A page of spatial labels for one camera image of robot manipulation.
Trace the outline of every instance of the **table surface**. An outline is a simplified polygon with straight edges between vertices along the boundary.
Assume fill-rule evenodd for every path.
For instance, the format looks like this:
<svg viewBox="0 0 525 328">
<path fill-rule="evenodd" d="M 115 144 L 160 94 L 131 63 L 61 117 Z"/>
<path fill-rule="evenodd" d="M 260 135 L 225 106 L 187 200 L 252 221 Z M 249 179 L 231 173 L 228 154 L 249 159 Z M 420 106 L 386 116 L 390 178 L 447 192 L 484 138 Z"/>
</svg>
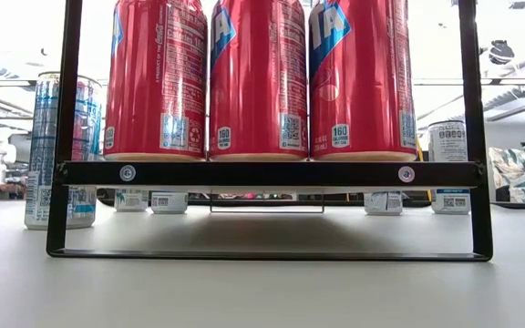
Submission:
<svg viewBox="0 0 525 328">
<path fill-rule="evenodd" d="M 491 263 L 52 259 L 24 204 L 0 201 L 0 327 L 525 327 L 525 210 L 492 208 Z M 99 205 L 67 245 L 96 249 L 470 251 L 466 217 L 122 214 Z"/>
</svg>

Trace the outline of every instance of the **metal shelf rack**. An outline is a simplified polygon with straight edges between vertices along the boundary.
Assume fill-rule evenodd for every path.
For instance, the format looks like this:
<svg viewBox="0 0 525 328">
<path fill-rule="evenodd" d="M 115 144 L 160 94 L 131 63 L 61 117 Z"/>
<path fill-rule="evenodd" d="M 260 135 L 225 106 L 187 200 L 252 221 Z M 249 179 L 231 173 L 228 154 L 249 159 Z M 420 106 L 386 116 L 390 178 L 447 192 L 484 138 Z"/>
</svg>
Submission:
<svg viewBox="0 0 525 328">
<path fill-rule="evenodd" d="M 62 50 L 55 173 L 46 250 L 53 257 L 273 261 L 489 261 L 493 256 L 485 131 L 481 104 L 477 0 L 459 0 L 469 162 L 465 163 L 141 163 L 74 162 L 72 128 L 77 87 L 82 0 L 67 0 Z M 176 172 L 164 175 L 162 172 Z M 471 189 L 471 253 L 326 253 L 244 251 L 83 251 L 66 248 L 68 186 L 168 186 L 216 192 L 298 190 L 341 193 L 370 190 Z"/>
</svg>

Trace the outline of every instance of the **aluminum can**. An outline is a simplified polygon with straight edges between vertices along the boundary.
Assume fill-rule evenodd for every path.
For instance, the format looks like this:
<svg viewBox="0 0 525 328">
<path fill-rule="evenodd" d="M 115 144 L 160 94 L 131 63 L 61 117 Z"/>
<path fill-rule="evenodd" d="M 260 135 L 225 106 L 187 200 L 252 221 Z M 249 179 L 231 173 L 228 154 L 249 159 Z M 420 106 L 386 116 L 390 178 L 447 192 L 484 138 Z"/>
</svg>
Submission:
<svg viewBox="0 0 525 328">
<path fill-rule="evenodd" d="M 105 159 L 204 159 L 208 21 L 200 0 L 120 0 L 114 15 Z"/>
<path fill-rule="evenodd" d="M 304 17 L 298 0 L 214 7 L 211 159 L 308 158 Z"/>
<path fill-rule="evenodd" d="M 54 149 L 56 145 L 60 74 L 42 73 L 36 84 L 36 107 L 30 148 L 26 191 L 25 224 L 28 229 L 46 229 L 50 212 Z M 72 160 L 98 160 L 102 87 L 88 77 L 77 79 Z M 85 228 L 95 220 L 97 189 L 70 187 L 67 228 Z"/>
<path fill-rule="evenodd" d="M 321 0 L 309 30 L 312 158 L 414 160 L 407 0 Z"/>
<path fill-rule="evenodd" d="M 430 125 L 428 157 L 431 162 L 468 161 L 465 123 L 446 121 Z M 432 190 L 432 198 L 433 211 L 437 214 L 469 214 L 471 211 L 469 190 Z"/>
</svg>

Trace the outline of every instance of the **energy drink can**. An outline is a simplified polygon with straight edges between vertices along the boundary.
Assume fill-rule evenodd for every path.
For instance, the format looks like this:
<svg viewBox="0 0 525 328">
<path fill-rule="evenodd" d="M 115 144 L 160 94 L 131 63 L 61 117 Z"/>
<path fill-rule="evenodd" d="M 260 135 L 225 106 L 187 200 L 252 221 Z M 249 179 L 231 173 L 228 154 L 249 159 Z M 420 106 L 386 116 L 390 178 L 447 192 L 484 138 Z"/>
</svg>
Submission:
<svg viewBox="0 0 525 328">
<path fill-rule="evenodd" d="M 59 79 L 57 72 L 42 73 L 36 84 L 26 193 L 25 224 L 28 229 L 44 230 L 47 227 L 54 172 Z M 72 160 L 97 160 L 99 157 L 101 90 L 101 85 L 95 80 L 78 77 Z M 97 188 L 70 187 L 67 228 L 91 226 L 95 220 L 96 204 Z"/>
<path fill-rule="evenodd" d="M 467 132 L 462 121 L 446 121 L 428 127 L 428 157 L 431 162 L 468 161 Z M 469 190 L 432 190 L 437 214 L 469 214 Z"/>
</svg>

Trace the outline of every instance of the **red can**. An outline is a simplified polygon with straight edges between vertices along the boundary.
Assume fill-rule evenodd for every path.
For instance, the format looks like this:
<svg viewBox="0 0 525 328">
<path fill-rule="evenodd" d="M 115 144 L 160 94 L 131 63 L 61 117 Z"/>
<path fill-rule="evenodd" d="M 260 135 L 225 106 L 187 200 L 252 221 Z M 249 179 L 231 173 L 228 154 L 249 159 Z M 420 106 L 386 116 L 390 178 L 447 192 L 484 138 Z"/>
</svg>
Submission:
<svg viewBox="0 0 525 328">
<path fill-rule="evenodd" d="M 407 0 L 321 0 L 309 19 L 312 157 L 417 157 Z"/>
<path fill-rule="evenodd" d="M 211 28 L 211 159 L 307 159 L 307 122 L 299 0 L 220 0 Z"/>
<path fill-rule="evenodd" d="M 120 0 L 104 154 L 204 159 L 208 21 L 200 0 Z"/>
</svg>

